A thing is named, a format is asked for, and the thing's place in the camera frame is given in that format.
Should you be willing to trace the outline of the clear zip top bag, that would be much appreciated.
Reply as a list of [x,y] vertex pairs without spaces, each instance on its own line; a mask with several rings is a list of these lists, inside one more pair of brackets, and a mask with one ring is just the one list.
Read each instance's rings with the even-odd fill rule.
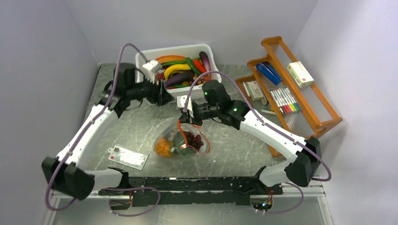
[[173,121],[155,139],[153,150],[159,157],[193,157],[208,154],[210,141],[198,125]]

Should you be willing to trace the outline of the toy green avocado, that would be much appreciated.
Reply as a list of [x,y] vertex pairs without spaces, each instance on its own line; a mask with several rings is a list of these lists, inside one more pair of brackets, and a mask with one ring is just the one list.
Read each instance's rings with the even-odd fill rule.
[[196,154],[193,147],[187,146],[185,144],[185,139],[180,132],[177,132],[174,136],[173,153],[178,156],[192,156]]

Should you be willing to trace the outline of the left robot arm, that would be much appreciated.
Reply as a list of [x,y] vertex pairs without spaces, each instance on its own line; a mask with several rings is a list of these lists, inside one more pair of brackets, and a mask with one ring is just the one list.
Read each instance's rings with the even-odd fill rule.
[[154,105],[165,105],[174,98],[162,82],[155,80],[161,70],[156,60],[136,67],[121,63],[114,69],[114,78],[97,97],[90,114],[69,144],[56,157],[46,157],[42,170],[48,182],[47,193],[55,190],[83,200],[92,191],[111,188],[118,195],[129,191],[128,172],[110,167],[88,171],[91,154],[106,130],[118,120],[132,100],[146,99]]

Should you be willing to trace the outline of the toy pineapple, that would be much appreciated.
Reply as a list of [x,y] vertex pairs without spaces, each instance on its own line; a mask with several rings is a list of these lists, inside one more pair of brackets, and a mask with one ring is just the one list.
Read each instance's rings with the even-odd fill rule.
[[154,147],[154,150],[157,155],[161,157],[172,157],[173,156],[173,146],[171,145],[170,142],[168,142],[166,139],[161,138]]

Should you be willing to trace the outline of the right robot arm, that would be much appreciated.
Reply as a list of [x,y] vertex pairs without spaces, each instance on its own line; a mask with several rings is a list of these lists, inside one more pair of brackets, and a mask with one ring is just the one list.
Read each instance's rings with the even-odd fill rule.
[[202,125],[204,120],[218,118],[222,124],[251,134],[281,153],[286,161],[259,170],[253,188],[265,194],[273,185],[292,182],[307,187],[320,165],[318,139],[295,135],[261,116],[257,110],[242,100],[233,100],[224,85],[211,80],[202,87],[206,102],[194,103],[186,95],[178,96],[177,106],[182,112],[181,123]]

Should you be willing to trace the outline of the toy dark grapes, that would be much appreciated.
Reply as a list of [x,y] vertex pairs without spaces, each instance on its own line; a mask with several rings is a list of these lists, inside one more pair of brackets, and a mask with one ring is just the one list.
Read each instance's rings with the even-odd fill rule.
[[196,135],[190,131],[185,131],[184,134],[187,138],[188,145],[193,147],[195,150],[199,151],[200,148],[204,145],[201,135]]

